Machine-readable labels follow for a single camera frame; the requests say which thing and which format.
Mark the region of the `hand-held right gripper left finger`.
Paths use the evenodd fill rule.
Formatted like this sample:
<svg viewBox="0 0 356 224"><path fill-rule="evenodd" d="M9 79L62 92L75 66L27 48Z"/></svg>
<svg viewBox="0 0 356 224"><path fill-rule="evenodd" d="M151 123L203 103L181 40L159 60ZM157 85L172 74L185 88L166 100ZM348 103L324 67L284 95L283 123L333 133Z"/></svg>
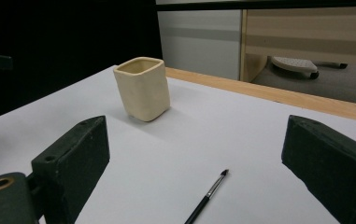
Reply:
<svg viewBox="0 0 356 224"><path fill-rule="evenodd" d="M32 160L49 224L74 224L110 160L107 119L83 120Z"/></svg>

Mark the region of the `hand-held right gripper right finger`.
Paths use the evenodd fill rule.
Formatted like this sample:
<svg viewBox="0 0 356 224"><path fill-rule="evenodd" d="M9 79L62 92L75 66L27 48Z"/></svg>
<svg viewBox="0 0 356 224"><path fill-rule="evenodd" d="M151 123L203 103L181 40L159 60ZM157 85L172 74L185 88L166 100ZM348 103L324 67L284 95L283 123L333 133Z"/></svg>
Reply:
<svg viewBox="0 0 356 224"><path fill-rule="evenodd" d="M281 159L340 224L356 224L356 141L291 115Z"/></svg>

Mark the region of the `cream square ceramic cup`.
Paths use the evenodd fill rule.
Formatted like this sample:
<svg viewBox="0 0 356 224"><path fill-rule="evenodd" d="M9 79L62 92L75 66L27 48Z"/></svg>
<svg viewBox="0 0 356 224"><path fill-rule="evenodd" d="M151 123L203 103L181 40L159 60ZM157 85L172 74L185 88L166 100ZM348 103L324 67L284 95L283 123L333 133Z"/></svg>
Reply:
<svg viewBox="0 0 356 224"><path fill-rule="evenodd" d="M113 72L128 115L152 121L170 107L163 60L137 57L116 66Z"/></svg>

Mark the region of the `thin black makeup brush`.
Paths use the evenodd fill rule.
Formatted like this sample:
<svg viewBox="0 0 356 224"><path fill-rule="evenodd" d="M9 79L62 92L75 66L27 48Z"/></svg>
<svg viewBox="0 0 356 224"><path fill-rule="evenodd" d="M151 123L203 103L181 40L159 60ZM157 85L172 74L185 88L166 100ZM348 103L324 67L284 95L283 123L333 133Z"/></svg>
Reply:
<svg viewBox="0 0 356 224"><path fill-rule="evenodd" d="M229 170L225 169L221 172L220 176L218 179L215 181L215 183L211 186L209 191L206 193L206 195L203 197L201 202L197 204L195 209L192 211L190 216L187 218L184 224L193 224L195 220L201 215L202 211L205 209L206 205L214 195L214 193L217 191L218 187L221 185L222 181L224 178L228 175Z"/></svg>

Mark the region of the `white chair base with castor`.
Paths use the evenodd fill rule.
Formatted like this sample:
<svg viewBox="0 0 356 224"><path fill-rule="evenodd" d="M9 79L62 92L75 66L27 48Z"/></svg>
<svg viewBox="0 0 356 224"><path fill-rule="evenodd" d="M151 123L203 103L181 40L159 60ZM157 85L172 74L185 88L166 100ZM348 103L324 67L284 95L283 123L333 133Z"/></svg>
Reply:
<svg viewBox="0 0 356 224"><path fill-rule="evenodd" d="M316 79L319 77L320 72L318 66L331 66L338 69L346 69L348 65L346 63L332 63L322 61L310 61L305 59L295 59L286 57L271 57L271 63L283 70L294 73L308 73L310 79Z"/></svg>

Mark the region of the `light wooden desk panel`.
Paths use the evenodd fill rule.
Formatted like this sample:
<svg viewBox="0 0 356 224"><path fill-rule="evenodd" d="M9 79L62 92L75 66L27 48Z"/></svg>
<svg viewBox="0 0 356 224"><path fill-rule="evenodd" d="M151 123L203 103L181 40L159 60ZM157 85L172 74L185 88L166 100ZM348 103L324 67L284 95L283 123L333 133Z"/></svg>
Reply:
<svg viewBox="0 0 356 224"><path fill-rule="evenodd" d="M239 79L251 82L268 56L356 64L356 7L244 9Z"/></svg>

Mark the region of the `grey cabinet panel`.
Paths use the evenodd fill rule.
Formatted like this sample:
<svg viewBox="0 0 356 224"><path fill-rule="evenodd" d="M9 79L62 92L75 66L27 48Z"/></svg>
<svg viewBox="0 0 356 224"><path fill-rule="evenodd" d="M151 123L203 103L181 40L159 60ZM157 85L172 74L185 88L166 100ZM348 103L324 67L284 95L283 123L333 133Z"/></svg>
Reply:
<svg viewBox="0 0 356 224"><path fill-rule="evenodd" d="M239 10L160 12L158 20L165 65L237 80L241 15Z"/></svg>

